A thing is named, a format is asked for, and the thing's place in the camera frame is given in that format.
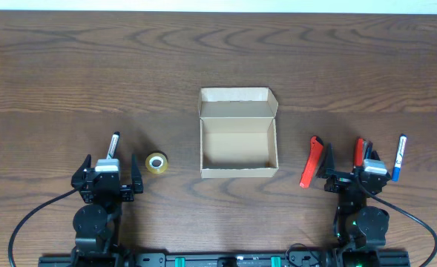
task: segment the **red object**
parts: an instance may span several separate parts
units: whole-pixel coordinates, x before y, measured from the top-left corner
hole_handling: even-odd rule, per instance
[[[355,153],[353,155],[353,165],[362,166],[364,163],[364,139],[358,138],[355,144]]]
[[[304,168],[304,172],[302,173],[302,177],[300,178],[300,186],[302,188],[308,188],[312,178],[314,176],[315,167],[317,167],[317,163],[321,158],[323,150],[323,142],[319,136],[314,136],[310,139],[310,155],[307,159],[306,168]]]

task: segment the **red box cutter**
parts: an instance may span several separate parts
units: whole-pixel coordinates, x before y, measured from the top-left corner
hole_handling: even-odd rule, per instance
[[[312,178],[314,176],[315,167],[321,158],[323,150],[323,141],[319,136],[314,136],[310,139],[310,155],[307,159],[306,168],[300,178],[300,186],[302,188],[308,188]]]

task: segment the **white wall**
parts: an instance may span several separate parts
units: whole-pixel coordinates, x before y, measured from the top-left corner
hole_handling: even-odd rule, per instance
[[[437,0],[0,0],[0,10],[437,14]]]

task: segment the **cable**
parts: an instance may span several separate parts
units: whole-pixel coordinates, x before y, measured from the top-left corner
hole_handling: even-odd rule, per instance
[[[394,209],[395,211],[405,215],[406,217],[409,217],[411,220],[414,220],[415,222],[417,222],[420,225],[422,225],[424,228],[426,228],[426,230],[428,230],[432,234],[432,236],[434,238],[434,249],[433,249],[433,252],[431,252],[431,255],[423,262],[423,264],[421,264],[420,267],[427,266],[431,262],[431,260],[434,259],[434,257],[437,254],[437,234],[434,232],[434,230],[428,224],[426,224],[425,222],[423,222],[419,218],[415,217],[414,215],[410,214],[409,212],[403,210],[402,208],[398,208],[395,205],[393,205],[393,204],[391,204],[389,202],[386,202],[386,201],[382,200],[381,198],[376,197],[374,194],[371,194],[370,192],[368,192],[368,190],[365,189],[364,186],[362,186],[361,178],[360,177],[355,179],[355,180],[357,181],[357,185],[360,188],[360,190],[363,191],[368,197],[371,197],[374,200],[380,202],[381,204],[387,205],[388,207]]]
[[[319,266],[322,266],[322,262],[321,262],[321,260],[319,260],[319,258],[318,258],[317,256],[315,256],[315,254],[314,254],[312,251],[310,251],[309,247],[307,247],[307,245],[304,245],[303,243],[294,243],[294,244],[292,244],[292,245],[291,245],[291,246],[286,250],[286,253],[284,254],[284,257],[286,257],[286,260],[289,261],[289,264],[291,264],[291,265],[294,266],[294,267],[302,267],[302,266],[298,266],[298,265],[294,264],[291,260],[289,260],[289,252],[290,252],[291,248],[292,248],[292,247],[295,247],[295,246],[297,246],[297,245],[301,245],[301,246],[303,246],[304,248],[306,248],[307,251],[312,255],[312,257],[314,257],[314,259],[317,260],[317,263],[315,263],[315,264],[311,264],[310,266],[316,266],[317,264],[318,264]]]
[[[8,253],[8,257],[9,257],[9,263],[11,267],[16,267],[16,262],[13,260],[13,241],[16,239],[17,233],[19,232],[20,228],[25,224],[25,222],[27,222],[28,219],[30,219],[32,217],[32,215],[34,215],[37,211],[41,210],[42,208],[48,206],[49,204],[56,202],[58,200],[64,199],[65,197],[70,196],[71,194],[75,193],[76,191],[78,191],[80,188],[83,187],[83,185],[79,186],[78,188],[75,188],[61,196],[55,197],[52,200],[48,200],[47,202],[41,204],[40,206],[34,208],[31,212],[29,212],[29,214],[27,214],[24,219],[22,219],[19,224],[16,226],[16,228],[13,230],[12,236],[10,236],[10,241],[9,241],[9,248],[7,249],[7,253]]]

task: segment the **box lid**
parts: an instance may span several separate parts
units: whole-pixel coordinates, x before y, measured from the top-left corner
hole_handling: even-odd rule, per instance
[[[269,88],[202,88],[198,111],[201,119],[274,118],[277,100]]]

